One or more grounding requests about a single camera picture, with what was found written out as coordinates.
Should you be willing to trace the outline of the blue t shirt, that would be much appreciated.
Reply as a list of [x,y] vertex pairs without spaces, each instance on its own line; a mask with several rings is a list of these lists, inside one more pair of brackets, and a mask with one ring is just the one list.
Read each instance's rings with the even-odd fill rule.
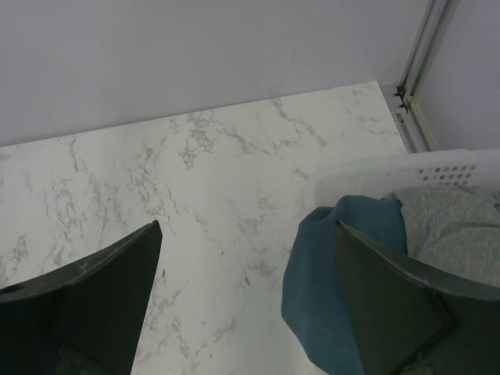
[[402,204],[346,195],[313,210],[298,226],[283,277],[281,316],[308,359],[328,374],[364,372],[334,260],[341,221],[393,250],[407,252]]

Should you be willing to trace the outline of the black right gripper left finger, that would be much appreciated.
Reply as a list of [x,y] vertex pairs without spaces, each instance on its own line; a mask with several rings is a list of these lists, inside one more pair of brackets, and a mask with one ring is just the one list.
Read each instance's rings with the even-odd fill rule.
[[159,262],[153,221],[118,242],[1,289],[3,374],[129,374]]

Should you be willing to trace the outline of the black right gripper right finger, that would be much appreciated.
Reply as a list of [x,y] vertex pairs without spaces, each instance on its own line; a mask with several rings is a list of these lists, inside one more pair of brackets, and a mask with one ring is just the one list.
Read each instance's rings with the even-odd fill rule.
[[499,289],[336,222],[334,256],[367,374],[497,374]]

